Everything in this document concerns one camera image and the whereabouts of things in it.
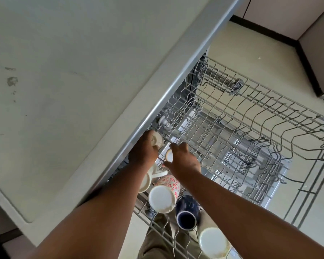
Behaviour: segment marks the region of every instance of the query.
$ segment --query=wire rack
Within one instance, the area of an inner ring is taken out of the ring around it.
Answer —
[[[159,166],[170,143],[187,142],[202,174],[298,228],[324,184],[324,117],[206,56],[149,129],[165,139]],[[177,227],[165,237],[166,225],[151,213],[149,191],[138,195],[134,213],[183,257],[204,257],[188,249],[196,231],[187,233],[186,246],[176,241]],[[173,223],[172,215],[167,222]],[[227,257],[238,258],[232,251]]]

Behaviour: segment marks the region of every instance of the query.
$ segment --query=mug handle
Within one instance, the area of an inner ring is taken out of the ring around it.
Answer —
[[[151,179],[154,179],[156,177],[161,177],[161,176],[165,176],[168,174],[167,170],[157,170],[155,174],[151,175]]]

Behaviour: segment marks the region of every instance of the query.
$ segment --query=blue mug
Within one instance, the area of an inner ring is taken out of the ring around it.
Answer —
[[[186,231],[193,230],[199,222],[200,207],[193,196],[182,196],[175,205],[177,225]]]

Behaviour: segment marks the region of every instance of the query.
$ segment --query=forearm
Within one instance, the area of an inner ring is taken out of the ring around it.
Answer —
[[[127,165],[103,192],[69,214],[31,258],[117,258],[148,169]]]
[[[178,180],[244,259],[324,258],[324,248],[311,238],[199,172],[191,172]]]

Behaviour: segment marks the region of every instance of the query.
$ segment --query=white mug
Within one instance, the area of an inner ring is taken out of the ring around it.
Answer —
[[[141,186],[139,188],[139,193],[145,192],[150,187],[152,179],[167,174],[168,174],[167,170],[159,170],[157,164],[153,164],[142,180]]]
[[[230,243],[211,217],[203,210],[198,225],[198,243],[210,258],[222,258],[230,251]]]
[[[160,178],[149,193],[149,204],[158,213],[169,213],[175,207],[181,185],[171,174]]]

